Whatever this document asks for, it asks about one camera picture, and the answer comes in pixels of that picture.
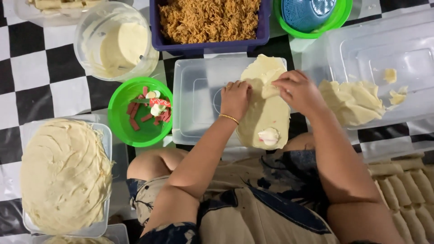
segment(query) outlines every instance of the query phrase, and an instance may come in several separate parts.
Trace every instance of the hand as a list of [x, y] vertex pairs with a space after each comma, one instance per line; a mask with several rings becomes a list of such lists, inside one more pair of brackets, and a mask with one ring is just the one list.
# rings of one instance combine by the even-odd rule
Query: hand
[[221, 90], [220, 113], [240, 121], [247, 112], [252, 86], [246, 81], [229, 82]]
[[316, 85], [299, 70], [283, 73], [271, 84], [280, 88], [280, 96], [309, 120], [330, 111]]

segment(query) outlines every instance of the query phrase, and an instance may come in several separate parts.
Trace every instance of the forearm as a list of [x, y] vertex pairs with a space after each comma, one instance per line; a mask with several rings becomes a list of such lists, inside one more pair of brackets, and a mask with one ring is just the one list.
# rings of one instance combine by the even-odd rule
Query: forearm
[[382, 202], [366, 166], [335, 115], [327, 110], [310, 122], [319, 176], [330, 203]]
[[237, 124], [219, 117], [169, 177], [168, 184], [200, 198], [207, 189]]

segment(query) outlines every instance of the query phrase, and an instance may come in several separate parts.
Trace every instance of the black and white checkered tablecloth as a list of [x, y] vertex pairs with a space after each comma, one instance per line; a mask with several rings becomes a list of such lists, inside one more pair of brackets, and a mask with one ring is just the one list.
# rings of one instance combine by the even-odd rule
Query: black and white checkered tablecloth
[[[23, 124], [76, 114], [104, 114], [112, 93], [120, 83], [101, 81], [85, 73], [72, 46], [75, 26], [42, 28], [19, 19], [13, 11], [14, 0], [1, 1], [0, 243], [24, 244], [31, 243], [31, 236], [24, 228], [21, 217], [19, 170], [23, 153]], [[149, 19], [149, 0], [136, 0], [133, 6]], [[434, 0], [355, 0], [351, 20], [345, 25], [431, 7], [434, 7]], [[288, 70], [298, 67], [291, 52], [295, 42], [287, 35], [281, 35], [283, 32], [277, 27], [274, 17], [271, 16], [271, 19], [274, 26], [269, 42], [251, 53], [239, 55], [256, 57], [263, 53], [283, 57], [287, 60]], [[151, 76], [166, 82], [172, 90], [175, 61], [188, 58], [210, 56], [173, 57], [160, 53], [160, 61]], [[300, 113], [292, 113], [289, 137], [307, 131], [306, 118]], [[368, 159], [434, 148], [434, 118], [347, 132], [354, 149]], [[140, 227], [129, 226], [131, 243], [135, 242], [140, 232]]]

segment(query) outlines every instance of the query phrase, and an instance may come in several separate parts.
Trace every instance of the person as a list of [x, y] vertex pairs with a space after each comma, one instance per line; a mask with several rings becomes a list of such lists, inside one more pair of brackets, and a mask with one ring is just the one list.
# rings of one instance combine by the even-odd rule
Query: person
[[130, 204], [145, 227], [139, 244], [404, 243], [315, 84], [298, 70], [272, 84], [313, 134], [289, 140], [281, 152], [221, 161], [251, 94], [245, 81], [228, 83], [223, 116], [190, 152], [163, 148], [131, 162]]

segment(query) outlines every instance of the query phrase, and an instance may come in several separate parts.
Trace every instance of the green bowl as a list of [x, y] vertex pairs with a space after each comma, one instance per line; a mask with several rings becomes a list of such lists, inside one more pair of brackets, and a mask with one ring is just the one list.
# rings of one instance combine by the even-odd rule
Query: green bowl
[[281, 8], [282, 0], [273, 0], [274, 15], [276, 16], [280, 26], [287, 33], [289, 33], [295, 38], [315, 39], [320, 37], [322, 33], [326, 32], [327, 30], [340, 28], [345, 23], [345, 21], [347, 21], [352, 8], [352, 0], [337, 0], [335, 8], [333, 9], [333, 12], [330, 15], [329, 19], [327, 19], [325, 23], [323, 23], [320, 27], [318, 27], [318, 29], [312, 31], [311, 33], [303, 33], [291, 28], [282, 18]]
[[148, 91], [158, 90], [162, 99], [169, 98], [173, 104], [173, 95], [169, 88], [154, 78], [137, 77], [127, 80], [120, 85], [113, 93], [108, 104], [108, 123], [112, 132], [125, 144], [133, 147], [148, 147], [162, 140], [172, 129], [172, 118], [169, 122], [160, 121], [154, 125], [154, 118], [145, 122], [141, 117], [149, 114], [151, 108], [140, 105], [134, 120], [140, 130], [135, 131], [129, 123], [130, 115], [127, 114], [128, 104], [131, 99], [143, 93], [143, 87], [147, 86]]

